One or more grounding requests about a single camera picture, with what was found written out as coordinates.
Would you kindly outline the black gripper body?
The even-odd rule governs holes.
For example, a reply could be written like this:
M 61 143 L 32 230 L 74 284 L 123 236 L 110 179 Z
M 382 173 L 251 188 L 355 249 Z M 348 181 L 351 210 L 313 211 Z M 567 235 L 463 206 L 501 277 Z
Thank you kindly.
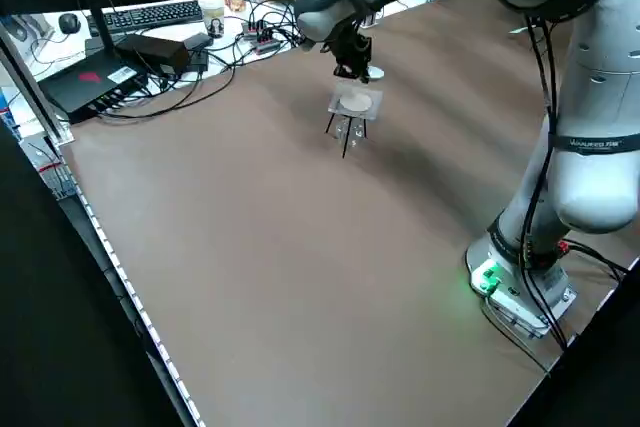
M 370 49 L 372 52 L 372 39 L 360 33 L 358 22 L 348 22 L 340 25 L 337 31 L 328 40 L 328 48 L 335 60 L 351 59 L 355 62 L 357 50 Z

